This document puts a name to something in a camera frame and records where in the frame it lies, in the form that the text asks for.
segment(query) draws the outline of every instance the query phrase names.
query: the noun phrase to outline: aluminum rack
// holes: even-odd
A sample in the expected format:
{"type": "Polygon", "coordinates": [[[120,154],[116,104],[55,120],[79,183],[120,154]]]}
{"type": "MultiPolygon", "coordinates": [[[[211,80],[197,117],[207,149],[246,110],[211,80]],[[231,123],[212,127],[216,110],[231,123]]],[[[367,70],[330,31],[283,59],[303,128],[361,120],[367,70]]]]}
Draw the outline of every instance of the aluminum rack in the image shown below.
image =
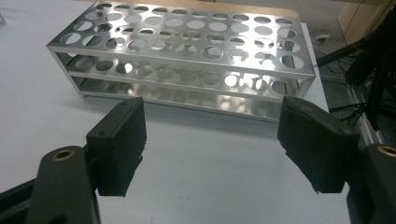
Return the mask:
{"type": "Polygon", "coordinates": [[[98,1],[47,45],[81,97],[277,122],[316,77],[298,18],[98,1]]]}

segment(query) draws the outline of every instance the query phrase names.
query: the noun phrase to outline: wire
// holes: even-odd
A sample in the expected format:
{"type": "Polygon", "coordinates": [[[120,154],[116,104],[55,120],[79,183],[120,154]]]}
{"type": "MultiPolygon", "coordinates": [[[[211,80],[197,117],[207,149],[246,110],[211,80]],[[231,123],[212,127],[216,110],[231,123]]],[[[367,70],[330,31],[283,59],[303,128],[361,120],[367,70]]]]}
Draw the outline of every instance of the wire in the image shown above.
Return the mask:
{"type": "Polygon", "coordinates": [[[366,105],[367,105],[366,103],[353,104],[353,105],[343,105],[343,106],[329,108],[329,112],[332,113],[332,112],[343,110],[343,109],[347,109],[347,108],[361,108],[361,107],[366,106],[366,105]]]}
{"type": "Polygon", "coordinates": [[[389,73],[386,89],[389,94],[396,99],[396,72],[389,73]]]}
{"type": "MultiPolygon", "coordinates": [[[[324,54],[324,55],[330,54],[329,52],[326,52],[326,51],[320,49],[320,48],[319,48],[320,45],[316,46],[314,43],[312,43],[312,46],[314,47],[314,49],[317,49],[320,53],[322,53],[322,54],[324,54]]],[[[357,58],[356,55],[348,55],[348,56],[346,56],[345,58],[347,58],[347,57],[349,57],[349,58],[357,58]]],[[[353,64],[353,62],[348,62],[348,61],[345,61],[345,60],[342,60],[342,59],[340,59],[340,61],[343,62],[343,63],[353,64]]]]}
{"type": "Polygon", "coordinates": [[[330,71],[331,73],[337,74],[336,72],[334,72],[334,70],[332,70],[332,69],[330,68],[330,66],[329,66],[328,63],[326,63],[326,67],[327,67],[327,69],[329,69],[329,71],[330,71]]]}
{"type": "Polygon", "coordinates": [[[346,73],[347,70],[345,68],[343,68],[343,66],[341,65],[341,60],[338,60],[337,63],[338,63],[338,66],[341,68],[341,70],[343,70],[343,72],[346,73]]]}
{"type": "Polygon", "coordinates": [[[355,12],[353,13],[352,18],[351,18],[350,21],[349,21],[349,24],[347,25],[346,31],[344,32],[344,36],[341,37],[341,38],[339,38],[339,39],[337,39],[337,40],[335,40],[334,42],[330,41],[331,43],[336,44],[336,43],[338,43],[338,41],[344,39],[345,36],[347,36],[347,33],[348,33],[348,31],[349,31],[350,25],[351,25],[352,22],[353,22],[353,19],[355,19],[356,14],[357,14],[358,11],[359,11],[359,8],[361,8],[361,5],[362,5],[365,1],[366,1],[366,0],[361,0],[361,2],[359,3],[358,7],[356,8],[355,12]]]}

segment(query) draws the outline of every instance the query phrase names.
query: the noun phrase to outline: wooden surface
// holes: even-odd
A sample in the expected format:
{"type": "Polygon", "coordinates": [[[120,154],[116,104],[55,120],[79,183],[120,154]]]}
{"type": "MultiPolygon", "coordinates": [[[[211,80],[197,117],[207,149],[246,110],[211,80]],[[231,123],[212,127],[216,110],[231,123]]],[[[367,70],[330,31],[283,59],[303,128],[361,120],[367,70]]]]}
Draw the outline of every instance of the wooden surface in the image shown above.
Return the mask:
{"type": "MultiPolygon", "coordinates": [[[[95,0],[84,0],[84,1],[96,2],[95,0]]],[[[168,6],[168,7],[205,8],[205,9],[213,9],[213,10],[221,10],[221,11],[257,13],[257,14],[267,14],[267,15],[293,17],[293,18],[300,17],[296,11],[285,8],[254,7],[254,6],[243,6],[236,4],[201,2],[201,1],[193,1],[193,0],[117,0],[115,2],[129,2],[129,3],[159,5],[159,6],[168,6]]]]}
{"type": "Polygon", "coordinates": [[[395,0],[361,0],[347,3],[338,15],[346,42],[352,44],[370,34],[394,6],[395,0]]]}

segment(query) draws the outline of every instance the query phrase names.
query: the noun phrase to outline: brass insert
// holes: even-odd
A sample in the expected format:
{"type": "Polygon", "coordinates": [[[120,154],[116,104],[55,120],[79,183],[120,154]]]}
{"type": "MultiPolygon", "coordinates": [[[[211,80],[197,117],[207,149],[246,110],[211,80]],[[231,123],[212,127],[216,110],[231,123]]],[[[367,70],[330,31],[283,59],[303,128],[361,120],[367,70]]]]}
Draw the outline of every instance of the brass insert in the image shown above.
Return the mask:
{"type": "Polygon", "coordinates": [[[378,151],[384,153],[387,156],[396,158],[396,148],[394,147],[379,146],[377,149],[378,151]]]}
{"type": "Polygon", "coordinates": [[[56,153],[55,155],[52,156],[52,160],[53,161],[65,161],[67,159],[69,159],[70,157],[74,156],[75,151],[73,150],[62,150],[58,153],[56,153]]]}

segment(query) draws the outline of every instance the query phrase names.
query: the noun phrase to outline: white surface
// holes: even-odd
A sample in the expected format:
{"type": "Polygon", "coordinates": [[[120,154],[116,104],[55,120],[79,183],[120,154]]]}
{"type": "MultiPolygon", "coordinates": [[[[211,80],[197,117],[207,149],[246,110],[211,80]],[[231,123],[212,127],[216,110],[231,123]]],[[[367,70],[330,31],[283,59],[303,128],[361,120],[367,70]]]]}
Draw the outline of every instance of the white surface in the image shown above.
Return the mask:
{"type": "MultiPolygon", "coordinates": [[[[58,147],[119,100],[80,99],[45,46],[89,3],[0,2],[0,191],[35,177],[58,147]]],[[[326,108],[316,78],[306,98],[326,108]]],[[[319,194],[285,155],[277,125],[145,104],[148,144],[126,198],[99,197],[103,223],[348,223],[346,190],[319,194]]]]}

